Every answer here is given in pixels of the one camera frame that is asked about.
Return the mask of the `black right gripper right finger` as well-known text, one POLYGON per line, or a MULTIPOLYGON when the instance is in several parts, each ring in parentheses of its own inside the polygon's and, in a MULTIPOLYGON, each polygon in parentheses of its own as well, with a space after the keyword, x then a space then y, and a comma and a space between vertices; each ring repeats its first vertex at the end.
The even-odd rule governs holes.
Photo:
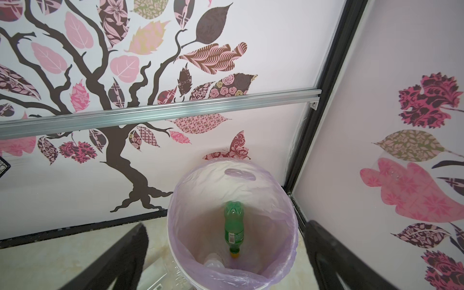
POLYGON ((321 290, 394 290, 316 221, 306 223, 304 243, 321 290))

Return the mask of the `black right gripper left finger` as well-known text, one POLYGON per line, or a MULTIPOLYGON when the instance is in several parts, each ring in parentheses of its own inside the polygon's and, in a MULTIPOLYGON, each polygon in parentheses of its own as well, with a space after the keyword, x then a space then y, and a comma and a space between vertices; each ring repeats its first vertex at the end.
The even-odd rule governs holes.
POLYGON ((140 281, 149 238, 139 223, 63 290, 135 290, 140 281))

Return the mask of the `clear square plastic bottle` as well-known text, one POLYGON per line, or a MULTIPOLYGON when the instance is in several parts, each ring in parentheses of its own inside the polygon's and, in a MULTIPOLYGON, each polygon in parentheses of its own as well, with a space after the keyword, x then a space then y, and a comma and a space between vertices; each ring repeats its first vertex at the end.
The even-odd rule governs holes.
POLYGON ((215 269, 225 268, 223 258, 217 253, 208 254, 207 257, 205 258, 204 266, 207 268, 215 268, 215 269))

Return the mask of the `green plastic soda bottle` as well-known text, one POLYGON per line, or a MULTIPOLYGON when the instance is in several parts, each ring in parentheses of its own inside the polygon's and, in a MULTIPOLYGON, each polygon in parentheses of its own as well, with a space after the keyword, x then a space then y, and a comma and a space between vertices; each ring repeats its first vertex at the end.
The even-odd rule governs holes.
POLYGON ((240 246, 244 241, 244 206, 239 201, 228 201, 224 209, 225 241, 232 258, 240 255, 240 246))

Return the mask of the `white bin with purple liner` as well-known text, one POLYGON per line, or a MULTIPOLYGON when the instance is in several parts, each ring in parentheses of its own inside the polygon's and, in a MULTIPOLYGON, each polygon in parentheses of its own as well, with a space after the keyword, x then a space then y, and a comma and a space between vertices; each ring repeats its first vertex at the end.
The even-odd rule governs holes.
POLYGON ((201 290, 265 290, 291 270, 298 222, 289 196, 262 167, 233 158, 204 162, 175 187, 167 212, 172 255, 187 280, 201 290), (245 236, 238 258, 225 241, 228 201, 244 206, 245 236), (224 269, 207 268, 217 253, 224 269))

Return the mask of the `clear bottle with white cap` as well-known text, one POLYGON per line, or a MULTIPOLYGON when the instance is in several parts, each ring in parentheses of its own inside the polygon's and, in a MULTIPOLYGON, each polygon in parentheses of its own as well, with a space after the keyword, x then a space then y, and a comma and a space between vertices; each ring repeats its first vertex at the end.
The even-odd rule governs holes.
POLYGON ((161 256, 142 273, 138 290, 195 290, 185 278, 171 253, 161 256))

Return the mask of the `black corner frame post right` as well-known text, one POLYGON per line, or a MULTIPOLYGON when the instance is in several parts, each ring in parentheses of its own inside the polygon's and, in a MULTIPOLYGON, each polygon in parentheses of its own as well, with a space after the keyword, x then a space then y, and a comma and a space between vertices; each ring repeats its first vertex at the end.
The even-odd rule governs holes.
POLYGON ((291 154, 283 185, 283 189, 288 195, 292 195, 297 184, 298 176, 303 169, 307 154, 313 144, 316 131, 367 5, 368 1, 366 0, 346 1, 344 4, 323 69, 317 79, 316 88, 321 90, 317 109, 311 107, 307 109, 302 127, 298 130, 298 139, 291 154))

